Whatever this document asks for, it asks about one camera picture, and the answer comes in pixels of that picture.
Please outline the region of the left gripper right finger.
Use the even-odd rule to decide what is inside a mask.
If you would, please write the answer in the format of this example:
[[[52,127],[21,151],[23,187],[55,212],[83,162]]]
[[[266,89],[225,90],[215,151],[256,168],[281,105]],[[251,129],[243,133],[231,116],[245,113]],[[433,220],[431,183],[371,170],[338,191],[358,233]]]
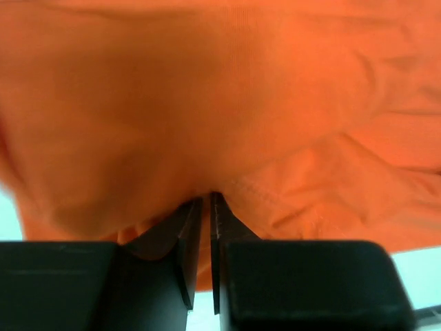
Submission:
[[[214,312],[222,330],[415,330],[391,257],[356,240],[261,239],[210,197]]]

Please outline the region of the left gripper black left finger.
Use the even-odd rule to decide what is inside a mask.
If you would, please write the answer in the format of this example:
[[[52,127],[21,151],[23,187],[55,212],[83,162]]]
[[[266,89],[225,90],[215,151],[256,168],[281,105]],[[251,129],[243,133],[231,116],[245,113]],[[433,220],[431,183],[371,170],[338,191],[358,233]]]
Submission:
[[[203,202],[140,237],[4,241],[2,330],[184,330],[194,306]]]

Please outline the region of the orange t shirt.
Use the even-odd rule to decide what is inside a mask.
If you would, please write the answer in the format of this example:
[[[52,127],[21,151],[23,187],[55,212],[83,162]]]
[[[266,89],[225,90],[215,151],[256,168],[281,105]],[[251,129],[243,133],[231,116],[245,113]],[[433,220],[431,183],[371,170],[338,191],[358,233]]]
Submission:
[[[217,191],[266,239],[440,244],[439,1],[2,1],[1,184],[33,241]]]

